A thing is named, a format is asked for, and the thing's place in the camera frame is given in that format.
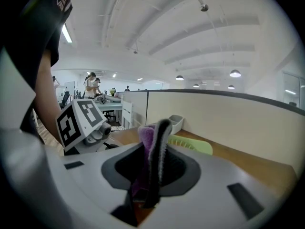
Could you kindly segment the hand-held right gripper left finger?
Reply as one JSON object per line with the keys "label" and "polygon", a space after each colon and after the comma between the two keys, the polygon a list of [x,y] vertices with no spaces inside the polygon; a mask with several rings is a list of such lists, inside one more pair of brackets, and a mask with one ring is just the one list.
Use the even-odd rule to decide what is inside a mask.
{"label": "hand-held right gripper left finger", "polygon": [[73,229],[135,229],[131,186],[142,168],[142,144],[54,160],[54,181]]}

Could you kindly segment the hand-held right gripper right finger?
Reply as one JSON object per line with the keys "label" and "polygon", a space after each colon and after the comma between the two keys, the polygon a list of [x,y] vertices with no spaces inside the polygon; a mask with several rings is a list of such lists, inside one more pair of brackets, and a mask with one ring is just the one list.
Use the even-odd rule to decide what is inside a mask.
{"label": "hand-held right gripper right finger", "polygon": [[[201,176],[184,195],[162,197],[142,223],[144,229],[255,229],[279,208],[281,200],[272,190],[234,163],[179,146],[171,149],[196,161]],[[262,211],[249,219],[228,189],[232,184],[245,187]]]}

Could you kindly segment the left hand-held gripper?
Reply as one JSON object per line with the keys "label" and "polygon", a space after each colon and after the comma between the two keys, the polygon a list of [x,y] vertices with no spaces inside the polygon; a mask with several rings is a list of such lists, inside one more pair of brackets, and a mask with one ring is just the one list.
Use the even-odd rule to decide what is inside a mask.
{"label": "left hand-held gripper", "polygon": [[96,152],[109,138],[111,126],[92,99],[76,99],[56,120],[65,152]]}

